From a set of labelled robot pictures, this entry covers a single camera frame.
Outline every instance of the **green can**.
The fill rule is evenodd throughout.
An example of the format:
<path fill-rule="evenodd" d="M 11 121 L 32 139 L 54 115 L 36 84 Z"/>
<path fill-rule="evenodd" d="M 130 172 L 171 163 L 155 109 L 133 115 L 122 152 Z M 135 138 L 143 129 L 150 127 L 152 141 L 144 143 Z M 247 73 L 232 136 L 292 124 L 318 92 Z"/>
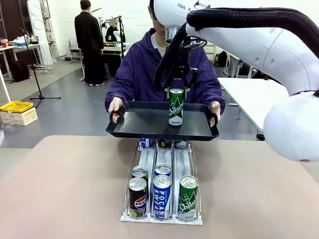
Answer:
<path fill-rule="evenodd" d="M 169 96 L 168 123 L 172 126 L 181 126 L 183 124 L 184 90 L 171 89 Z"/>
<path fill-rule="evenodd" d="M 190 222 L 195 217 L 198 180 L 193 176 L 183 176 L 179 183 L 178 218 L 183 222 Z"/>

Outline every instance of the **pepsi logo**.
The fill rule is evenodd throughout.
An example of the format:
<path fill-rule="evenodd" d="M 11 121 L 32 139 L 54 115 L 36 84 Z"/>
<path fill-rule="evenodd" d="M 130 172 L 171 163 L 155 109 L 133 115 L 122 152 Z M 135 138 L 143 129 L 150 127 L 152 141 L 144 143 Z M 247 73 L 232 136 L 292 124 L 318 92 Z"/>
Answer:
<path fill-rule="evenodd" d="M 137 209 L 143 209 L 143 208 L 146 206 L 146 199 L 147 199 L 147 195 L 141 197 L 140 199 L 137 199 L 137 200 L 134 202 L 134 206 L 135 206 Z"/>

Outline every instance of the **white shirt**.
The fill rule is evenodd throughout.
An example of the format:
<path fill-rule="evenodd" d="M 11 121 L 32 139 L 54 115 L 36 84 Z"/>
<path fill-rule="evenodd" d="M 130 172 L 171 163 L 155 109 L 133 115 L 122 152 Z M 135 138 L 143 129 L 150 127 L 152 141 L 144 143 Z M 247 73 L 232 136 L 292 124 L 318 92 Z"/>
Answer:
<path fill-rule="evenodd" d="M 165 55 L 165 52 L 166 52 L 166 49 L 161 47 L 158 42 L 156 41 L 155 39 L 155 34 L 153 34 L 151 36 L 151 42 L 152 42 L 152 45 L 155 49 L 157 49 L 159 51 L 159 54 L 161 55 L 161 57 L 163 57 Z"/>

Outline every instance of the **yellow plastic tray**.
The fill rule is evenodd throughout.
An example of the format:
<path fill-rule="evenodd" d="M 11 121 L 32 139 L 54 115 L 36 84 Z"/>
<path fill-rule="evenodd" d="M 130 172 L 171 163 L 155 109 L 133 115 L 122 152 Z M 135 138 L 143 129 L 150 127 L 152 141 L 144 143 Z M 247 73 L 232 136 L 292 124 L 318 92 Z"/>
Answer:
<path fill-rule="evenodd" d="M 12 101 L 0 107 L 0 111 L 12 112 L 12 113 L 23 113 L 32 107 L 33 107 L 33 103 L 30 103 L 30 102 Z"/>

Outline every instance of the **tripod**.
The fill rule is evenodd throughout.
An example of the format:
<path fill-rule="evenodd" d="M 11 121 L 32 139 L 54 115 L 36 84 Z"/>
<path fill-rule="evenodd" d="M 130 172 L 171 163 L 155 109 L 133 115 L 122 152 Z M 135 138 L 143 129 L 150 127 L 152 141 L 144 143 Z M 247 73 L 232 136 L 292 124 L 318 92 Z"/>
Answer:
<path fill-rule="evenodd" d="M 31 67 L 32 67 L 32 70 L 33 70 L 33 73 L 34 73 L 34 76 L 35 76 L 35 81 L 36 81 L 36 84 L 38 86 L 39 93 L 40 93 L 38 98 L 30 98 L 30 100 L 39 100 L 38 104 L 35 107 L 35 108 L 38 108 L 43 100 L 46 100 L 46 99 L 61 99 L 61 97 L 49 97 L 49 98 L 47 98 L 47 97 L 44 97 L 44 95 L 42 94 L 41 88 L 40 88 L 40 85 L 39 85 L 39 81 L 38 81 L 38 78 L 36 76 L 35 69 L 34 69 L 33 57 L 32 57 L 32 55 L 30 53 L 30 50 L 29 50 L 29 47 L 28 47 L 28 42 L 26 41 L 26 37 L 25 37 L 25 34 L 24 34 L 24 30 L 22 28 L 20 28 L 20 30 L 21 30 L 21 32 L 23 33 L 23 36 L 24 36 L 24 40 L 25 40 L 25 43 L 26 43 L 26 49 L 27 49 L 27 52 L 29 53 L 29 57 L 31 59 Z"/>

